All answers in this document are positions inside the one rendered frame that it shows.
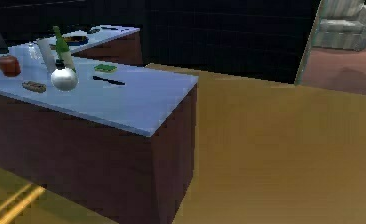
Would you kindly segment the dark blue pan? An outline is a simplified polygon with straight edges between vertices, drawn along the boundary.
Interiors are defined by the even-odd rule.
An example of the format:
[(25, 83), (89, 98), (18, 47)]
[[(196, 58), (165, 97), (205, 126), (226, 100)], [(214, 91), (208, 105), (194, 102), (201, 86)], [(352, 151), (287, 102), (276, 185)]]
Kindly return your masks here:
[(69, 46), (81, 46), (88, 43), (87, 36), (67, 36), (64, 40)]

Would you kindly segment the silver round kettle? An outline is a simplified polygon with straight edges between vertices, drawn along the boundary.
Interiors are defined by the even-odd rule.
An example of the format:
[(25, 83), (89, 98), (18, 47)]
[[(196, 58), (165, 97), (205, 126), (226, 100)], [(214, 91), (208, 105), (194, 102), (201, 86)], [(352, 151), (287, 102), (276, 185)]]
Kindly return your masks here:
[(71, 91), (78, 84), (77, 74), (67, 68), (61, 59), (55, 62), (56, 69), (51, 74), (52, 85), (60, 91)]

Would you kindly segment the green sponge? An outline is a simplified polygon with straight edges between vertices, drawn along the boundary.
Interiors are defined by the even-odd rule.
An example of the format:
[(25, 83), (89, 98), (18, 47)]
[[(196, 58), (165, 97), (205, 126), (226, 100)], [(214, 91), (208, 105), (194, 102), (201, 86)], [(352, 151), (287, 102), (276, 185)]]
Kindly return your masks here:
[(97, 72), (112, 73), (117, 70), (117, 67), (108, 64), (98, 64), (94, 67), (94, 70)]

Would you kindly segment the black knife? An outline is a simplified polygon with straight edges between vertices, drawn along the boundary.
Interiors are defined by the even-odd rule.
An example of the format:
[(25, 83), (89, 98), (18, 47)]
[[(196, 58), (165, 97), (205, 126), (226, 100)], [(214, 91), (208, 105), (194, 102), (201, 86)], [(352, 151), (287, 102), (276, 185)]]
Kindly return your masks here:
[(117, 81), (117, 80), (111, 80), (111, 79), (107, 79), (107, 78), (102, 78), (102, 77), (99, 77), (99, 76), (92, 76), (92, 79), (108, 82), (108, 83), (114, 84), (114, 85), (121, 85), (121, 86), (126, 85), (124, 82)]

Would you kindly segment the clear glass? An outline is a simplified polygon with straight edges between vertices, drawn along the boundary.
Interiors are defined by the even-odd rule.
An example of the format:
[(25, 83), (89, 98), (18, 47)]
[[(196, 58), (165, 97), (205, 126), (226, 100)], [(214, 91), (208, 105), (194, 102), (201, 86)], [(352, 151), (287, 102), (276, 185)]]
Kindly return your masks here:
[(40, 58), (33, 43), (28, 44), (28, 50), (29, 50), (30, 57), (32, 59), (38, 60)]

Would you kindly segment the brown counter with pale top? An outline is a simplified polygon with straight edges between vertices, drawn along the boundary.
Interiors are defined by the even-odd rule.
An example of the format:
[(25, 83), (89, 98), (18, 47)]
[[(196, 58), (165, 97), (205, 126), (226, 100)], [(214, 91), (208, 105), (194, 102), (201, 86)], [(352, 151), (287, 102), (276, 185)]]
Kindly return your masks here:
[(102, 74), (77, 58), (78, 86), (61, 92), (28, 46), (10, 53), (21, 73), (0, 72), (0, 168), (118, 224), (172, 224), (193, 177), (197, 77), (128, 65)]

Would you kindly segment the brown cabinet with pale top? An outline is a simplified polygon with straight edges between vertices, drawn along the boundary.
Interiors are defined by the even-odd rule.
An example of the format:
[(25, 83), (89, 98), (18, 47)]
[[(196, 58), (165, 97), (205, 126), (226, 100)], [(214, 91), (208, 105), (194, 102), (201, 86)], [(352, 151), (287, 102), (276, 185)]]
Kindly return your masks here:
[(95, 29), (95, 33), (77, 30), (63, 34), (63, 37), (88, 37), (86, 44), (70, 46), (73, 56), (119, 64), (143, 65), (139, 28), (99, 25), (95, 26)]

